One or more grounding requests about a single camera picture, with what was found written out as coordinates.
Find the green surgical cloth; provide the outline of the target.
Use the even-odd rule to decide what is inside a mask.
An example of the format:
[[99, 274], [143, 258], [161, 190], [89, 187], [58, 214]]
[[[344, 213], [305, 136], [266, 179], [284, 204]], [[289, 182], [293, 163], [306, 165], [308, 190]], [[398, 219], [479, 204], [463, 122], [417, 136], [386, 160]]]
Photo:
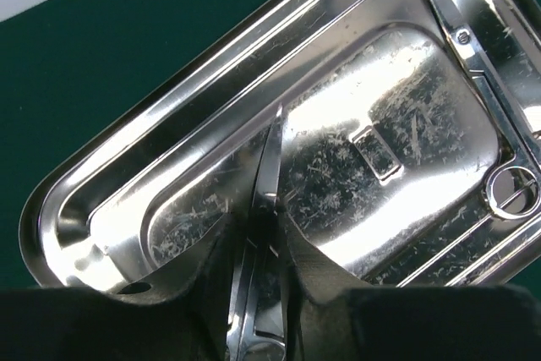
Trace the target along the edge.
[[38, 185], [270, 0], [51, 0], [1, 24], [1, 284]]

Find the thin steel forceps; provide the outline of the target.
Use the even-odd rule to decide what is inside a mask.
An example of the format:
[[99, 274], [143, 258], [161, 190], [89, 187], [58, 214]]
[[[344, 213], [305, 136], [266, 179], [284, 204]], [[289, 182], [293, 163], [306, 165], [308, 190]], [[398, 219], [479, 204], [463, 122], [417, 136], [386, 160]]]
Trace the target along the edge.
[[539, 146], [527, 131], [527, 122], [519, 116], [519, 107], [496, 68], [482, 48], [473, 29], [453, 0], [429, 0], [445, 40], [478, 90], [487, 110], [505, 137], [513, 157], [491, 170], [485, 183], [486, 201], [492, 213], [504, 220], [522, 220], [540, 212], [540, 193], [533, 203], [517, 214], [506, 211], [495, 197], [495, 184], [503, 172], [524, 172], [532, 186], [540, 187]]

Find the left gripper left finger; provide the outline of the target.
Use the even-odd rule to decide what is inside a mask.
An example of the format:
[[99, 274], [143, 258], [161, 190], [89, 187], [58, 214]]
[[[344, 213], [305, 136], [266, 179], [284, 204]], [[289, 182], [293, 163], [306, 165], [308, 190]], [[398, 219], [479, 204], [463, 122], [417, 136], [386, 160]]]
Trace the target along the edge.
[[86, 287], [1, 293], [3, 360], [223, 360], [236, 251], [257, 213], [227, 214], [125, 294]]

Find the steel instrument tray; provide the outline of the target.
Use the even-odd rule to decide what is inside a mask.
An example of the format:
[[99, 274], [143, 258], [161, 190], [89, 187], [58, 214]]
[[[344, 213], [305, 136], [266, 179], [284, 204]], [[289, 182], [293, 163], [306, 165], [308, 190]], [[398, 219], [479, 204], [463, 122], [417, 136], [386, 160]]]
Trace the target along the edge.
[[[540, 8], [453, 0], [535, 138]], [[540, 212], [489, 208], [513, 157], [429, 0], [270, 0], [51, 172], [19, 246], [43, 286], [116, 293], [247, 216], [282, 108], [276, 208], [325, 257], [378, 285], [504, 282], [540, 256]], [[540, 187], [503, 172], [517, 214]]]

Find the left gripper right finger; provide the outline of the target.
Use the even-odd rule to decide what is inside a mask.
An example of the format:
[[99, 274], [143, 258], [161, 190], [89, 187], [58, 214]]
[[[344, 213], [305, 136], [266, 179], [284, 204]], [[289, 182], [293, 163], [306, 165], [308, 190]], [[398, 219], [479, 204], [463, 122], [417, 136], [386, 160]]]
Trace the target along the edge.
[[278, 214], [288, 360], [538, 360], [540, 302], [513, 286], [382, 287]]

